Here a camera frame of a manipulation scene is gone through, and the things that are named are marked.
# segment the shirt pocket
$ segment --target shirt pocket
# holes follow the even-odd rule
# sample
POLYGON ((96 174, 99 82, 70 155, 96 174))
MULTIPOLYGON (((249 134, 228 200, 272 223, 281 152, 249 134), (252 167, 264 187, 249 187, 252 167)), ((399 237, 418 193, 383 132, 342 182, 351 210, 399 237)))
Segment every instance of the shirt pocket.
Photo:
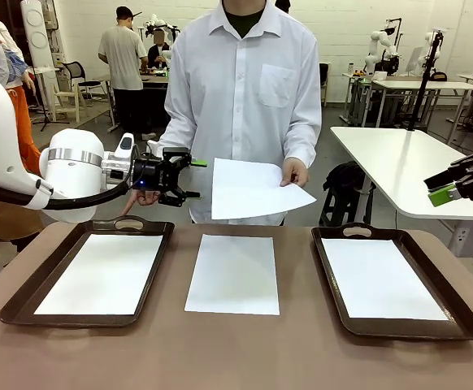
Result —
POLYGON ((296 72, 264 63, 258 96, 265 106, 285 107, 291 100, 296 72))

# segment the white paper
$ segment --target white paper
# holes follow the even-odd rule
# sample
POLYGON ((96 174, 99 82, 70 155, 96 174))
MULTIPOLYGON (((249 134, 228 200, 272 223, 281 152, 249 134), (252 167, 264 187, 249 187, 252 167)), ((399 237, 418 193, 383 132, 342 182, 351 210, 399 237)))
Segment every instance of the white paper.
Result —
POLYGON ((272 238, 202 236, 184 310, 280 315, 272 238))
POLYGON ((134 314, 162 240, 90 235, 34 314, 134 314))
POLYGON ((448 320, 393 241, 322 242, 349 317, 448 320))
POLYGON ((295 184, 280 187, 273 164, 215 159, 212 219, 243 219, 284 213, 316 202, 295 184))

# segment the brown tray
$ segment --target brown tray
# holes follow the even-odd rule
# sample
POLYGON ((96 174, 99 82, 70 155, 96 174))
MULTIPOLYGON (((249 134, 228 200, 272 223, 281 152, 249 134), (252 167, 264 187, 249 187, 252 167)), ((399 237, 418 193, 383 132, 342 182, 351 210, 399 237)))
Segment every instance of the brown tray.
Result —
POLYGON ((312 236, 327 275, 328 286, 332 291, 341 323, 347 331, 356 336, 389 339, 473 340, 473 312, 407 232, 381 230, 362 223, 351 223, 339 228, 316 227, 312 229, 312 236), (322 238, 393 241, 449 321, 349 317, 340 288, 325 254, 322 238))
POLYGON ((78 224, 60 246, 27 279, 18 292, 0 310, 0 321, 37 327, 126 327, 141 314, 152 281, 170 240, 173 223, 149 222, 139 217, 121 217, 111 221, 88 221, 78 224), (87 241, 90 234, 163 236, 154 265, 134 315, 34 315, 59 277, 87 241))

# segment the tray handle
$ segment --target tray handle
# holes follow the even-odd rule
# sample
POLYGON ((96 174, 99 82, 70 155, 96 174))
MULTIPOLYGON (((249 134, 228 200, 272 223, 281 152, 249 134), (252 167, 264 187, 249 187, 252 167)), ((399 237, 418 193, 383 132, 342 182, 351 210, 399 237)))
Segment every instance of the tray handle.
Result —
POLYGON ((94 228, 97 230, 135 230, 142 231, 150 227, 152 222, 136 215, 118 217, 109 221, 94 221, 94 228))
POLYGON ((339 227, 339 229, 341 230, 341 235, 345 237, 364 236, 369 238, 375 236, 377 232, 380 232, 379 229, 360 222, 347 223, 346 225, 339 227))

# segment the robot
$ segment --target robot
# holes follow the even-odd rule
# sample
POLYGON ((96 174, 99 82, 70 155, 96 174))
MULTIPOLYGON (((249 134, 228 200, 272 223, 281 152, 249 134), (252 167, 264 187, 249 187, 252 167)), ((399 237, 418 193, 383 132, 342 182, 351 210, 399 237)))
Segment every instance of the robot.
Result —
MULTIPOLYGON (((431 52, 432 52, 433 41, 434 41, 435 36, 436 36, 437 33, 441 33, 441 34, 444 35, 445 30, 440 29, 440 28, 434 28, 433 32, 427 33, 426 37, 424 38, 425 41, 426 41, 426 45, 423 47, 422 55, 417 60, 417 67, 413 71, 413 73, 416 76, 422 76, 423 75, 424 68, 426 66, 426 63, 427 63, 428 59, 430 58, 430 55, 431 55, 431 52)), ((439 58, 440 58, 440 47, 437 48, 437 50, 436 50, 436 54, 435 54, 435 57, 433 58, 432 66, 435 66, 435 62, 439 58)))
POLYGON ((57 133, 40 158, 41 177, 25 171, 16 135, 15 109, 0 85, 0 202, 43 210, 68 223, 90 220, 98 205, 130 189, 159 191, 159 203, 180 207, 199 193, 183 191, 179 175, 186 167, 205 167, 189 150, 165 148, 139 155, 132 134, 124 134, 115 152, 103 149, 92 132, 57 133))
MULTIPOLYGON (((158 19, 156 14, 152 14, 150 21, 143 24, 143 28, 146 28, 146 37, 154 35, 154 30, 156 28, 161 28, 168 33, 168 40, 171 42, 170 47, 173 46, 173 42, 177 39, 177 36, 180 33, 180 30, 177 26, 172 26, 162 19, 158 19)), ((171 61, 171 50, 163 51, 164 58, 170 63, 171 61)))
POLYGON ((452 162, 446 171, 426 179, 424 183, 435 207, 463 198, 473 201, 473 154, 452 162))
POLYGON ((370 51, 367 58, 365 58, 365 69, 368 75, 373 75, 375 71, 382 71, 387 72, 388 75, 391 76, 397 72, 399 69, 400 57, 399 53, 397 52, 397 41, 402 35, 399 34, 400 28, 401 19, 388 19, 383 30, 374 31, 371 34, 370 51), (396 40, 394 43, 392 43, 389 37, 392 36, 396 31, 394 27, 391 27, 392 23, 395 21, 399 21, 399 27, 397 28, 396 40), (383 52, 383 55, 379 55, 378 53, 379 43, 387 48, 383 52))

